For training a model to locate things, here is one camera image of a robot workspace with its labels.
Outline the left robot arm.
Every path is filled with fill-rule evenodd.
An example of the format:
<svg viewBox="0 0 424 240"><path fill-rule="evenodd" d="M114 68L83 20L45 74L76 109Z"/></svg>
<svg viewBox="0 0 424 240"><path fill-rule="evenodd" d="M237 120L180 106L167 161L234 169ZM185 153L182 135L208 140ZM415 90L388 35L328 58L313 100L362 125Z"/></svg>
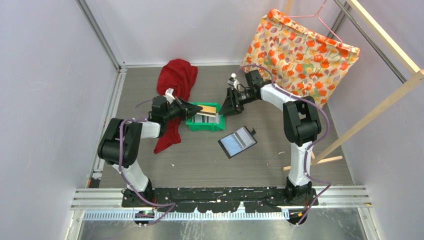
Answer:
<svg viewBox="0 0 424 240"><path fill-rule="evenodd" d="M187 120L202 111L180 97L156 96L146 120L112 118L100 140L97 155L122 176L127 190L141 207L154 199L151 180L143 173L137 157L142 139L163 137L172 120Z"/></svg>

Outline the green plastic bin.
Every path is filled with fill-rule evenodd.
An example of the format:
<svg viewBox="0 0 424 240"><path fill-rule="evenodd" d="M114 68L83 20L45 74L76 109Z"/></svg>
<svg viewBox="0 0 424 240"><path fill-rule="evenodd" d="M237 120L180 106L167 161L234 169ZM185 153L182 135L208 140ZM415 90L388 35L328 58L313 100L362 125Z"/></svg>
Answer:
<svg viewBox="0 0 424 240"><path fill-rule="evenodd" d="M189 118L185 125L191 131L224 131L226 129L225 117L220 114L215 117L196 114L194 117Z"/></svg>

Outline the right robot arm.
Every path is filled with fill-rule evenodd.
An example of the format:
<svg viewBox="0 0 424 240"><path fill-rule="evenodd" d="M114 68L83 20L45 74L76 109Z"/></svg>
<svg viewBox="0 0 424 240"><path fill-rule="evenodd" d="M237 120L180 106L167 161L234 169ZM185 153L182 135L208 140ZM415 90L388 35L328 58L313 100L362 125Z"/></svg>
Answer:
<svg viewBox="0 0 424 240"><path fill-rule="evenodd" d="M283 131L291 147L284 196L291 205L299 205L312 192L309 171L313 142L322 131L320 108L312 97L298 97L272 80L264 80L258 70L247 72L245 79L247 87L242 86L235 73L231 74L226 98L218 113L224 117L239 115L246 104L256 100L268 102L282 111Z"/></svg>

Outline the black card holder wallet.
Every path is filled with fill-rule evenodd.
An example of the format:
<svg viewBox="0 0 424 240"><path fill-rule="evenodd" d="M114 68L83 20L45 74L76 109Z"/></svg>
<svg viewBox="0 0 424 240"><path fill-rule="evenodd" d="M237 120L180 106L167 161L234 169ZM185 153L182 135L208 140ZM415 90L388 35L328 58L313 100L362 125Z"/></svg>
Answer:
<svg viewBox="0 0 424 240"><path fill-rule="evenodd" d="M256 130L254 128L249 130L246 126L243 126L217 142L225 155L231 159L257 144L258 141L255 139L255 135Z"/></svg>

